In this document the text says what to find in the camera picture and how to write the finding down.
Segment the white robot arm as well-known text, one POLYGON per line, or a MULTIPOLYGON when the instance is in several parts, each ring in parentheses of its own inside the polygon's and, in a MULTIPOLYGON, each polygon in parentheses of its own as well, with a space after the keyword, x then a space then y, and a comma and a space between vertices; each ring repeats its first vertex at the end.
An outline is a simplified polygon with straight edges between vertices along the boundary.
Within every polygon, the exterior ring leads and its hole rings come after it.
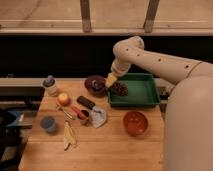
POLYGON ((146 51, 138 36, 113 46, 107 84, 136 65, 174 85, 167 102, 163 171, 213 171, 213 64, 146 51))

